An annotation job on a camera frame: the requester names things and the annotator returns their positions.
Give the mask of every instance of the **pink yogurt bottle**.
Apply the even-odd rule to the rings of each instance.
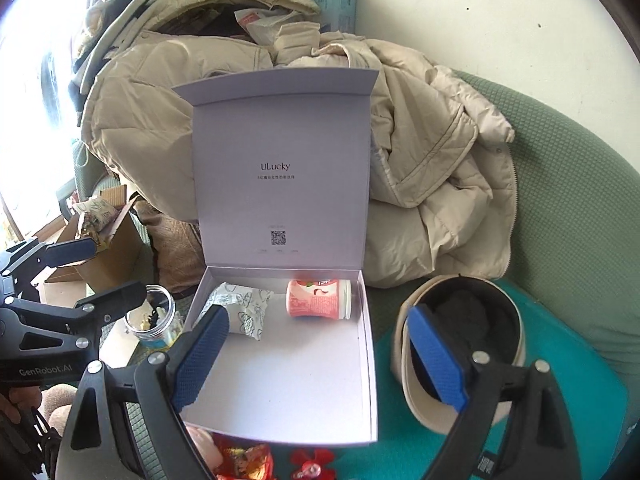
[[[351,317],[351,282],[291,280],[287,285],[287,312],[292,317],[321,316],[330,319]]]

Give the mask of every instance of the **human hand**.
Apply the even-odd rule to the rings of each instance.
[[[42,392],[37,386],[9,389],[9,398],[0,395],[0,412],[14,424],[20,423],[20,410],[39,408],[42,403]]]

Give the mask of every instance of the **plastic wrapper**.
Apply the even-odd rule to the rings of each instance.
[[[280,27],[286,23],[301,22],[304,17],[296,10],[236,10],[236,21],[258,45],[271,46]]]
[[[229,332],[260,341],[264,314],[272,295],[273,292],[270,290],[222,283],[210,294],[196,322],[205,315],[211,305],[221,305],[229,314]]]

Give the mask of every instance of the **qr code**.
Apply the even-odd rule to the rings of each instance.
[[[287,232],[271,231],[271,245],[287,245]]]

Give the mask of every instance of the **white gift box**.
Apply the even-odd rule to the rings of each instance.
[[[190,329],[223,282],[272,290],[262,339],[230,334],[182,418],[302,446],[377,440],[362,278],[373,70],[299,68],[175,88],[193,109],[193,171],[207,270]],[[351,319],[292,318],[287,282],[351,280]]]

